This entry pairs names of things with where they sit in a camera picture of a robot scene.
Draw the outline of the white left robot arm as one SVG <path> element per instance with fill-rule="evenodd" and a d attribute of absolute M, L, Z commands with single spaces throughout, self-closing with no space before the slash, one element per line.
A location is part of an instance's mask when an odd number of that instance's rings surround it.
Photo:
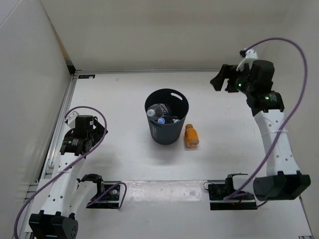
<path fill-rule="evenodd" d="M 78 221 L 71 201 L 79 171 L 87 153 L 102 140 L 107 130 L 91 115 L 68 117 L 69 130 L 64 136 L 58 169 L 50 192 L 39 213 L 31 214 L 29 226 L 37 239 L 74 239 Z"/>

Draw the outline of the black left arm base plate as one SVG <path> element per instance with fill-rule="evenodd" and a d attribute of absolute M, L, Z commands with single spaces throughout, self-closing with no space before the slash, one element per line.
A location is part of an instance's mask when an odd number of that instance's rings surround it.
<path fill-rule="evenodd" d="M 97 202 L 93 203 L 102 193 L 107 192 Z M 98 189 L 97 193 L 90 199 L 86 209 L 119 209 L 120 203 L 121 183 L 120 182 L 106 182 L 104 183 L 104 190 Z"/>

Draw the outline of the orange juice bottle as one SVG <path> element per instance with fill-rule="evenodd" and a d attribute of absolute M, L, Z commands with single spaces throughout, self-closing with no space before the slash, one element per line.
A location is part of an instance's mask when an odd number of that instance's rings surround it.
<path fill-rule="evenodd" d="M 198 134 L 192 124 L 185 126 L 184 138 L 185 144 L 189 148 L 196 148 L 199 145 Z"/>

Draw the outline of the blue label Pocari Sweat bottle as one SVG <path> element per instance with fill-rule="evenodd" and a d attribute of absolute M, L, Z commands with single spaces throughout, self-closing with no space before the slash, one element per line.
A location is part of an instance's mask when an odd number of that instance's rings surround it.
<path fill-rule="evenodd" d="M 171 124 L 171 117 L 166 116 L 166 117 L 159 118 L 157 122 L 160 124 Z"/>

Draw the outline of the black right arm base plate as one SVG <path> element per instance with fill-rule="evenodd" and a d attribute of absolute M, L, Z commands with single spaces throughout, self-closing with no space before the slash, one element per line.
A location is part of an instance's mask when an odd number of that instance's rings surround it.
<path fill-rule="evenodd" d="M 206 181 L 203 188 L 208 192 L 211 211 L 256 210 L 254 195 L 241 191 L 235 198 L 225 200 L 235 190 L 232 183 L 224 181 Z"/>

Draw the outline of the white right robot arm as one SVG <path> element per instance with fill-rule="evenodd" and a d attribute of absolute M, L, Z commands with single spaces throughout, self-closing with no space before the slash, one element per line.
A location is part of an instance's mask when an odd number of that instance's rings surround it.
<path fill-rule="evenodd" d="M 266 60 L 245 63 L 241 71 L 236 65 L 224 64 L 210 81 L 216 91 L 221 91 L 227 81 L 227 92 L 246 96 L 266 154 L 262 163 L 266 176 L 255 177 L 242 186 L 234 181 L 226 184 L 224 194 L 229 199 L 237 198 L 250 185 L 259 201 L 294 200 L 311 184 L 310 176 L 300 172 L 290 147 L 284 103 L 280 93 L 272 90 L 274 71 L 273 63 Z"/>

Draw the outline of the clear bottle orange blue label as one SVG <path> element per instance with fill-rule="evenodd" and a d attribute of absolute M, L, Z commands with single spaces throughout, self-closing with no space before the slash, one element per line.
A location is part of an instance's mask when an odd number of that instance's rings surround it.
<path fill-rule="evenodd" d="M 150 118 L 158 119 L 171 115 L 171 109 L 165 104 L 153 104 L 148 107 L 146 114 Z"/>

